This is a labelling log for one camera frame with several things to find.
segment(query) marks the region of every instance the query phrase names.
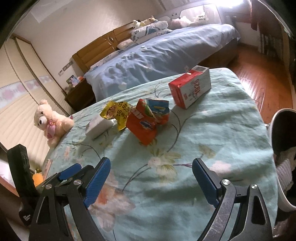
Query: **wardrobe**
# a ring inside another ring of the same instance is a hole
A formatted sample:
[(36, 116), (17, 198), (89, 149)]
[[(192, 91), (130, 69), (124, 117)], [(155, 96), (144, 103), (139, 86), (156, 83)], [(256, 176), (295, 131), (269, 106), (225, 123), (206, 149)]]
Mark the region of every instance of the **wardrobe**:
[(5, 151), (24, 145), (32, 170), (42, 167), (49, 150), (43, 131), (34, 126), (42, 99), (62, 115), (74, 113), (30, 42), (13, 36), (0, 49), (0, 143)]

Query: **blue bedsheet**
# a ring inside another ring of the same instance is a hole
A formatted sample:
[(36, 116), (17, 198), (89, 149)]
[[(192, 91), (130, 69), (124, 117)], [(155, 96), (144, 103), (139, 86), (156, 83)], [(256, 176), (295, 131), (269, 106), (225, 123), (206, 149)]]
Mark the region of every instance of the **blue bedsheet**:
[(177, 29), (123, 51), (85, 77), (98, 102), (122, 90), (185, 73), (234, 38), (239, 33), (228, 24)]
[[(50, 150), (48, 176), (74, 163), (97, 165), (111, 160), (111, 172), (89, 211), (109, 241), (197, 240), (214, 211), (191, 169), (193, 159), (204, 163), (234, 185), (256, 183), (272, 226), (277, 212), (277, 175), (273, 151), (254, 101), (229, 69), (210, 69), (212, 89), (187, 110), (175, 105), (168, 83), (156, 80), (118, 93), (110, 99), (136, 105), (139, 98), (169, 101), (170, 118), (157, 136), (143, 146), (129, 129), (114, 125), (95, 140), (85, 136), (86, 125), (108, 102), (102, 100), (73, 115), (74, 127)], [(238, 204), (222, 241), (228, 240)], [(69, 208), (70, 228), (78, 238)]]

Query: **milk carton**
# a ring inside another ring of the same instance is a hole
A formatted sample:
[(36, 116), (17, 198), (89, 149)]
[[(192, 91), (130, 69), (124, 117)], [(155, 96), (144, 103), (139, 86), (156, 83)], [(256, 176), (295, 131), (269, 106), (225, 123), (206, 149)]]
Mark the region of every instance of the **milk carton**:
[(176, 105), (187, 109), (211, 88), (209, 68), (197, 65), (168, 85)]

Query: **wooden headboard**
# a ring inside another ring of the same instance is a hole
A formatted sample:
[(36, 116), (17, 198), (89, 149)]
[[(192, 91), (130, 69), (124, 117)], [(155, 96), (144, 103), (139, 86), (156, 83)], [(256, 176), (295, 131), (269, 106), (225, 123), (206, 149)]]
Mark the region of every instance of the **wooden headboard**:
[(82, 72), (86, 73), (93, 64), (114, 52), (119, 43), (129, 39), (132, 30), (132, 22), (116, 28), (95, 39), (93, 42), (77, 51), (77, 53), (73, 54), (72, 57)]

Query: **picture frame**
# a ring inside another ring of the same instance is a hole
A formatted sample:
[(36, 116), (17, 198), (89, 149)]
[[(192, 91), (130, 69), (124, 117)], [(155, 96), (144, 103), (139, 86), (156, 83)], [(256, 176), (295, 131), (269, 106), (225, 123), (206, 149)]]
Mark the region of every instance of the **picture frame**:
[(72, 75), (69, 79), (66, 80), (66, 82), (74, 88), (76, 85), (78, 85), (79, 80), (74, 75)]

